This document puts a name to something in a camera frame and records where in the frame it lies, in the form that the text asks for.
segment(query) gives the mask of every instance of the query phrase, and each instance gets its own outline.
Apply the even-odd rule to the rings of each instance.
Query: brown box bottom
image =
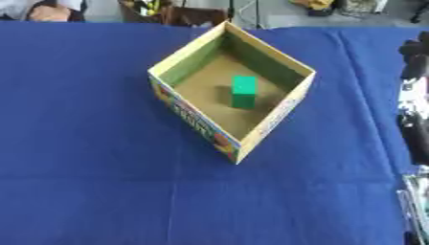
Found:
[[[254,109],[232,107],[231,84],[234,76],[251,76],[258,80]],[[275,83],[243,65],[227,52],[187,77],[174,88],[224,130],[241,141],[288,94]]]

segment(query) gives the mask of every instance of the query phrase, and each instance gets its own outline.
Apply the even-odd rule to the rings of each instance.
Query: floor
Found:
[[[89,21],[121,21],[117,0],[88,0],[90,8],[86,14]],[[360,18],[335,13],[330,17],[308,17],[300,6],[287,0],[260,0],[261,23],[264,28],[292,26],[428,26],[429,13],[416,25],[410,23],[418,4],[422,0],[390,0],[381,14],[371,14]],[[245,7],[251,0],[236,0],[237,10]],[[188,6],[196,8],[226,9],[229,0],[188,0]],[[234,20],[241,27],[252,28],[255,23],[255,6],[251,5]]]

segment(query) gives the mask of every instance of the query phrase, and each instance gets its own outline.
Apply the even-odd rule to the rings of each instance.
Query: open box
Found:
[[[157,97],[235,164],[304,98],[316,74],[229,22],[148,72]],[[234,76],[257,78],[254,109],[231,106]]]

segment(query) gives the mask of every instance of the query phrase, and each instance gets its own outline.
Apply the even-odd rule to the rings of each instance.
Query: green cube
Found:
[[[257,78],[235,76],[233,79],[233,107],[252,109],[257,95]]]

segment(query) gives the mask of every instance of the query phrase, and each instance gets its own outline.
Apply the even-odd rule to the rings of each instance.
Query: blue tablecloth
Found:
[[[0,23],[0,244],[402,244],[396,50],[419,31],[252,31],[318,75],[233,166],[147,81],[203,30]]]

